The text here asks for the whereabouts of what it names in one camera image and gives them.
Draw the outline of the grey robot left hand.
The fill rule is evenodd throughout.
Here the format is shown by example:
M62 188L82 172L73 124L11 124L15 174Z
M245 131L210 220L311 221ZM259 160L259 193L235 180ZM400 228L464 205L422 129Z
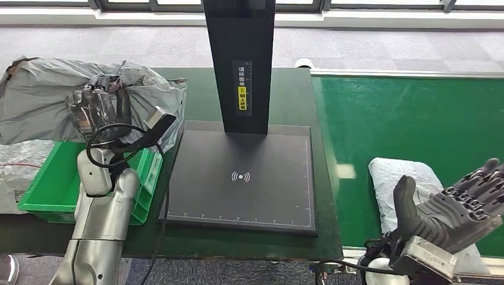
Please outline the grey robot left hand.
M114 87L110 93L104 86L88 84L67 96L65 105L72 124L86 141L107 125L112 127L98 134L93 140L95 144L108 143L131 132L126 127L115 126L132 121L130 97L123 87Z

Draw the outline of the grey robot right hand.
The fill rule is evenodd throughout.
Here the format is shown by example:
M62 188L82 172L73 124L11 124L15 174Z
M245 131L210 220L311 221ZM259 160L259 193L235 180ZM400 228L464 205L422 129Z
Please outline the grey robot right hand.
M414 178L404 175L393 190L401 242L418 236L455 254L503 225L503 163L488 159L441 192L415 204Z

